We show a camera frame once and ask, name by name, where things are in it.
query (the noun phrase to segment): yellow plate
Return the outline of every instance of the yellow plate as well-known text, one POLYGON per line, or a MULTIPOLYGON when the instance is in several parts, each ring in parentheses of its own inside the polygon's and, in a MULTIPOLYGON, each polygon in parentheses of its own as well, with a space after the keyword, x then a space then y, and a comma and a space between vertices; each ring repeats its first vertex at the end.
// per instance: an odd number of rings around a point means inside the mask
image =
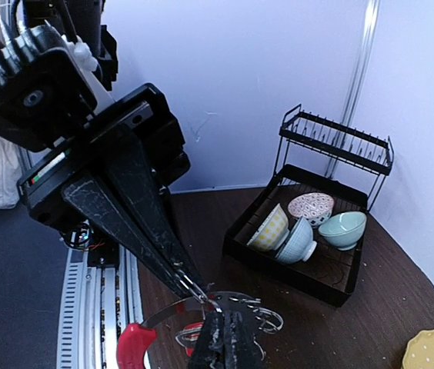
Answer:
POLYGON ((434 369, 434 330, 420 331, 409 341, 402 369, 434 369))

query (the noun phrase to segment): screw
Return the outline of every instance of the screw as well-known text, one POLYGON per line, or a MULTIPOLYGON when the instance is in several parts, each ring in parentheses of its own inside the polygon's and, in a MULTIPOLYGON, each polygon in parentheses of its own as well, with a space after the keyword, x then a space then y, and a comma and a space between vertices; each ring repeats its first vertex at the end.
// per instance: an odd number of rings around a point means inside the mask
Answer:
POLYGON ((42 101, 42 98, 44 98, 45 93, 41 90, 35 90, 31 92, 29 95, 25 96, 24 98, 24 106, 26 108, 32 108, 39 104, 42 101))

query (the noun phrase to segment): dark wood surface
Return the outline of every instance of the dark wood surface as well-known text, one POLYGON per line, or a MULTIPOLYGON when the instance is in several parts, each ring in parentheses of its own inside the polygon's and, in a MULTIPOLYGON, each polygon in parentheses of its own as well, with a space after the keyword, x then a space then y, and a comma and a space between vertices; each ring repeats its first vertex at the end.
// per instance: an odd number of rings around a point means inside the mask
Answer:
MULTIPOLYGON (((269 368, 397 368, 407 341, 434 328, 434 287, 412 260, 369 218, 361 271, 354 295, 334 308, 245 265, 222 256, 224 233, 254 200, 259 190, 181 194, 174 197, 183 243, 214 291, 234 290, 262 299, 278 311, 284 329, 262 335, 269 368)), ((175 296, 140 267, 145 316, 175 296)), ((198 317, 172 319, 159 326, 150 349, 155 369, 185 368, 187 359, 174 335, 198 317)))

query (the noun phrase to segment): black dish rack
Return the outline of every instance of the black dish rack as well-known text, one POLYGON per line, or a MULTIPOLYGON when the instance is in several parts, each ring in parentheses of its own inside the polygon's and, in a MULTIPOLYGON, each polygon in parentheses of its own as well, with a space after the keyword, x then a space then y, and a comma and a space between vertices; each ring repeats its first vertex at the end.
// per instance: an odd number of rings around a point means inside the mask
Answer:
POLYGON ((277 251, 262 253, 246 246, 259 225, 280 203, 289 217, 289 228, 295 219, 287 212, 289 202, 309 192, 330 194, 335 200, 333 214, 344 211, 368 213, 392 170, 394 151, 389 138, 382 140, 326 118, 306 113, 301 105, 285 113, 280 128, 280 143, 274 175, 253 203, 225 234, 222 252, 243 264, 263 271, 280 281, 329 304, 340 307, 356 287, 363 248, 362 237, 350 251, 332 248, 314 230, 318 245, 305 262, 283 265, 275 261, 277 251), (291 144, 300 145, 375 175, 368 194, 344 184, 288 164, 291 144), (282 168, 277 171, 279 162, 282 168))

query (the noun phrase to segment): white wall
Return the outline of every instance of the white wall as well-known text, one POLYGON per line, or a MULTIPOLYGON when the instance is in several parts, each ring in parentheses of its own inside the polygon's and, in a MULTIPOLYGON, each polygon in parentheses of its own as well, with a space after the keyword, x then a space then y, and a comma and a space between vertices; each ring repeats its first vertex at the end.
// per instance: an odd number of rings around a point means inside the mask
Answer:
POLYGON ((382 2, 353 124, 391 135, 395 164, 373 214, 434 284, 434 2, 382 2))
MULTIPOLYGON (((366 1, 115 0, 116 98, 145 81, 166 95, 191 171, 173 189, 265 184, 285 111, 302 102, 340 119, 366 1)), ((326 160, 299 153, 323 171, 326 160)))

